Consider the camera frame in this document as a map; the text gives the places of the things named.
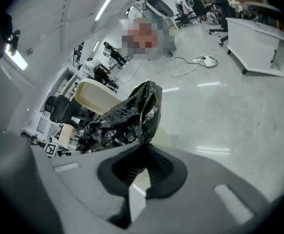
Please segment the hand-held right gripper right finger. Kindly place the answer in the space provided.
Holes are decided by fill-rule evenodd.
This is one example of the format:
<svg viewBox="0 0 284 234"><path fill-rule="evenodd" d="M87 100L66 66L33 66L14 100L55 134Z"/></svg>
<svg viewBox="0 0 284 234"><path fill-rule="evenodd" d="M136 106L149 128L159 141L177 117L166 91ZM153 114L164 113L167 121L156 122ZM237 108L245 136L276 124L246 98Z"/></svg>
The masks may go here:
<svg viewBox="0 0 284 234"><path fill-rule="evenodd" d="M251 184L226 167L204 156L159 146L159 150L181 160L188 171L183 186L172 196L147 200L146 208L132 224L134 234L247 234L264 221L268 200ZM226 185L252 212L239 223L215 188Z"/></svg>

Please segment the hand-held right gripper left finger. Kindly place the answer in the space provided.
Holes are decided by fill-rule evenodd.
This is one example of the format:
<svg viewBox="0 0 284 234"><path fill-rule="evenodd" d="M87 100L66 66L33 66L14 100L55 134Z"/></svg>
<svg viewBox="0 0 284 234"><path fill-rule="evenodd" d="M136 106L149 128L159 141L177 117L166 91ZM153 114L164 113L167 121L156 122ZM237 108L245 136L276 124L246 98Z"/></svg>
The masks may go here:
<svg viewBox="0 0 284 234"><path fill-rule="evenodd" d="M33 148L39 178L62 228L116 228L109 219L121 213L125 199L109 194L96 171L100 162L137 146L56 158L48 158L42 148Z"/></svg>

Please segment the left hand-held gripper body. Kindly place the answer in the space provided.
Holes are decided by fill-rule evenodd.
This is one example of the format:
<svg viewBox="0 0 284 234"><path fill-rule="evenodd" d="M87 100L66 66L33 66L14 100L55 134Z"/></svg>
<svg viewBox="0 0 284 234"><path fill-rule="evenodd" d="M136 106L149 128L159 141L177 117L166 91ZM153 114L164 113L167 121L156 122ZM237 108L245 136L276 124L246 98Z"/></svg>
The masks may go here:
<svg viewBox="0 0 284 234"><path fill-rule="evenodd" d="M57 153L57 144L52 142L47 142L44 150L48 157L55 157Z"/></svg>

